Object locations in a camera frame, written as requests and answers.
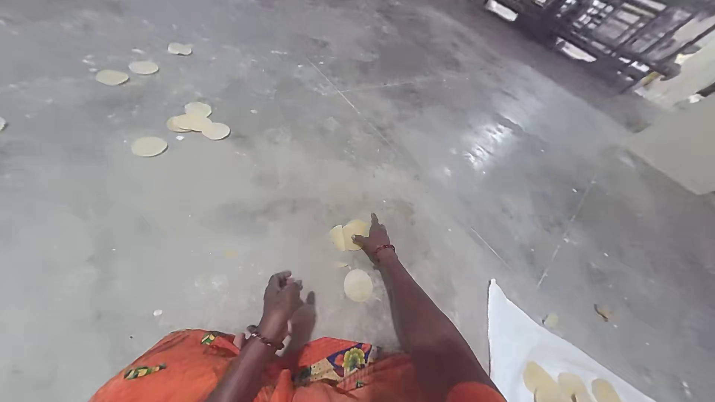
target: red thread bracelet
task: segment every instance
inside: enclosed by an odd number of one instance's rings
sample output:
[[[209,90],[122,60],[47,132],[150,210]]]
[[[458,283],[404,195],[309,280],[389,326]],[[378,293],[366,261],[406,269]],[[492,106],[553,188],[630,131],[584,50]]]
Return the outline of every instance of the red thread bracelet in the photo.
[[[283,342],[276,342],[275,340],[270,340],[263,335],[261,335],[260,332],[258,332],[258,327],[256,325],[249,325],[246,327],[248,332],[251,333],[249,335],[249,338],[258,338],[258,340],[261,341],[266,346],[270,346],[271,348],[274,348],[276,351],[283,349]]]
[[[377,261],[380,261],[380,258],[378,257],[378,252],[384,250],[385,248],[391,248],[391,249],[393,249],[393,251],[395,251],[394,245],[391,245],[391,244],[381,245],[381,246],[378,246],[378,248],[376,248],[375,251],[373,251],[373,258]]]

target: orange cloth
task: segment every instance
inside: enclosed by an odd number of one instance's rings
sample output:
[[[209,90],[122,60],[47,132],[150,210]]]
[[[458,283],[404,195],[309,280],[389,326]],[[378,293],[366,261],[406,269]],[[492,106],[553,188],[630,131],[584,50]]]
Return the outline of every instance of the orange cloth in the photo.
[[[238,355],[232,343],[233,335],[205,330],[181,330],[170,333],[127,368],[111,378],[90,402],[103,401],[203,401]],[[352,348],[349,340],[321,338],[308,343],[297,356],[297,367],[318,371],[326,358]],[[371,345],[362,349],[370,350]],[[366,356],[358,348],[350,352]],[[342,362],[343,355],[338,356]],[[290,358],[276,358],[263,373],[264,386],[255,402],[361,402],[361,401],[424,401],[408,355],[394,354],[376,361],[362,361],[360,369],[346,371],[344,377],[328,371],[331,378],[294,386],[287,369]],[[447,397],[448,402],[504,402],[492,388],[479,383],[460,383]]]

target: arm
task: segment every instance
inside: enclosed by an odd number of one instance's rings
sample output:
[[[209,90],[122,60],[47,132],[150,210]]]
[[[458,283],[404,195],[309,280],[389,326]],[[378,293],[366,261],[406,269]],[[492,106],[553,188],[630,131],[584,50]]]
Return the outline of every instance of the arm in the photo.
[[[390,297],[395,331],[410,354],[418,379],[433,401],[444,401],[458,383],[474,381],[497,390],[457,328],[432,302],[400,263],[397,254],[381,245],[390,244],[385,226],[373,214],[370,235],[356,235],[355,244],[383,275]]]
[[[302,305],[300,281],[290,271],[273,275],[263,295],[263,318],[258,332],[274,342],[287,336],[287,322]],[[250,338],[231,362],[226,374],[206,399],[207,402],[251,402],[261,388],[265,366],[275,358],[275,349],[259,339]]]

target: metal rack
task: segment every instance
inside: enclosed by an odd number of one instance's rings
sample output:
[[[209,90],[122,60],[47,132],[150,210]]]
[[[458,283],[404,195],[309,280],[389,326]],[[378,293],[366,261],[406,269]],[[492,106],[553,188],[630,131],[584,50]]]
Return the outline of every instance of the metal rack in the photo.
[[[703,26],[694,38],[676,43],[676,32],[694,19],[712,16],[715,7],[704,0],[667,1],[499,0],[520,14],[518,23],[541,31],[549,46],[560,38],[593,56],[592,64],[613,73],[624,90],[652,72],[679,74],[676,56],[715,30],[715,23]]]

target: person's left hand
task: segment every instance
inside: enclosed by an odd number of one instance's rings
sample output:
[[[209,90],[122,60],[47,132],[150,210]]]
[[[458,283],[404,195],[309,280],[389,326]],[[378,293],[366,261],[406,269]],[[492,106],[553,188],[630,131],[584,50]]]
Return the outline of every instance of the person's left hand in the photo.
[[[290,271],[274,274],[268,280],[263,294],[263,318],[258,330],[271,340],[285,339],[288,334],[288,320],[303,305],[300,299],[302,282],[290,276]]]

